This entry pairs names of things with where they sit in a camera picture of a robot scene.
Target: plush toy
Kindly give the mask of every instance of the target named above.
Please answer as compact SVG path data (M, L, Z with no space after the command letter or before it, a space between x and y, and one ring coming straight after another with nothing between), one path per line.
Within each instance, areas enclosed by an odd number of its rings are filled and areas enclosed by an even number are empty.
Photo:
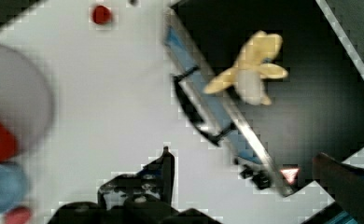
M284 78L287 70L271 63L282 45L282 37L256 32L243 46L233 67L215 77L205 87L206 94L226 90L234 86L243 101L251 105L270 105L272 100L266 94L264 78Z

